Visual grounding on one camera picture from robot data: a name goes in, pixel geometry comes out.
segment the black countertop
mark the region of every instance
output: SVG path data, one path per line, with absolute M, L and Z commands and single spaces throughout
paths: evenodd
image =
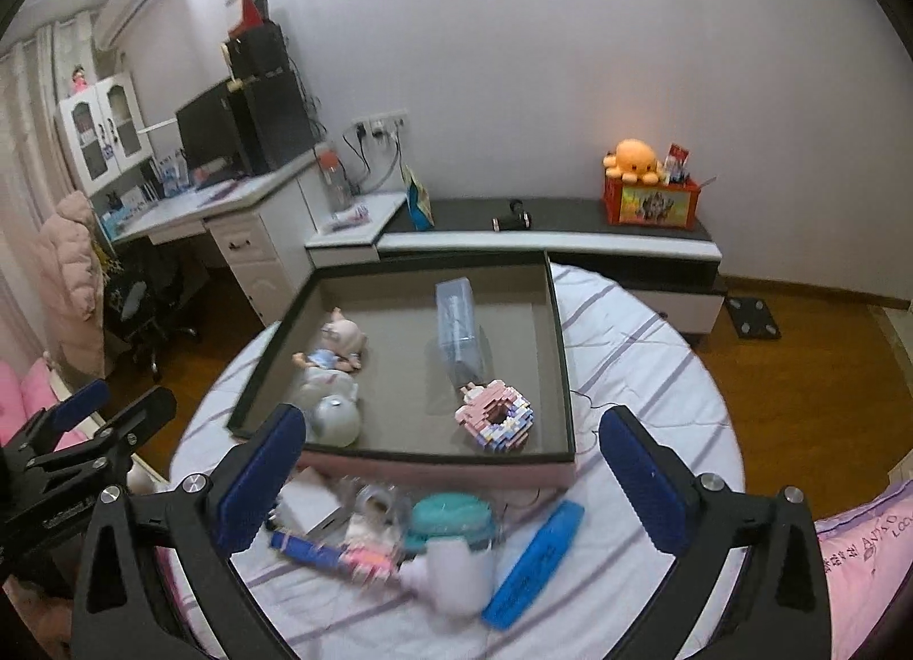
M 508 198 L 443 198 L 431 202 L 436 231 L 490 232 L 495 217 L 510 214 Z M 523 208 L 532 217 L 532 231 L 589 232 L 613 235 L 642 235 L 679 240 L 712 240 L 704 225 L 695 219 L 693 230 L 641 225 L 610 225 L 605 206 L 596 198 L 524 198 Z M 414 232 L 405 206 L 396 212 L 386 226 L 386 234 Z

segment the orange octopus plush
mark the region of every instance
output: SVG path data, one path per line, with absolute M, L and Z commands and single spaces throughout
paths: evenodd
M 645 186 L 659 183 L 659 160 L 649 144 L 639 139 L 625 139 L 603 158 L 605 174 L 609 178 L 621 178 L 624 183 L 643 181 Z

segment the pink pillow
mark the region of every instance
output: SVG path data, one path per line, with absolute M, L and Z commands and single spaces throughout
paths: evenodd
M 53 408 L 58 399 L 51 389 L 51 373 L 47 369 L 44 359 L 38 359 L 32 364 L 32 368 L 26 374 L 20 385 L 22 390 L 22 403 L 26 409 L 26 416 L 32 418 L 41 409 Z M 88 441 L 86 436 L 80 430 L 68 430 L 60 437 L 57 451 L 66 449 L 73 444 L 82 444 L 82 441 Z
M 913 481 L 815 523 L 831 601 L 832 660 L 875 628 L 913 563 Z
M 44 359 L 38 359 L 32 368 L 23 377 L 19 385 L 22 390 L 22 404 L 26 408 L 26 416 L 31 418 L 40 409 L 53 408 L 58 399 L 51 389 L 51 373 L 47 370 Z
M 26 424 L 19 378 L 6 361 L 0 361 L 0 445 L 6 445 Z

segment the power outlet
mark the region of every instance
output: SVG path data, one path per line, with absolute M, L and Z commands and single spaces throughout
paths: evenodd
M 359 124 L 364 126 L 368 136 L 373 137 L 392 137 L 399 130 L 403 130 L 409 125 L 409 112 L 405 109 L 397 111 L 387 111 L 386 114 L 373 114 L 373 116 L 361 116 L 353 119 L 353 127 Z

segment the red box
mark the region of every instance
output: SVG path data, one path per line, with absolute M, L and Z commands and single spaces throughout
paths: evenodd
M 694 228 L 694 212 L 700 186 L 691 178 L 684 184 L 627 184 L 618 178 L 606 178 L 603 202 L 609 224 L 647 225 L 651 227 Z

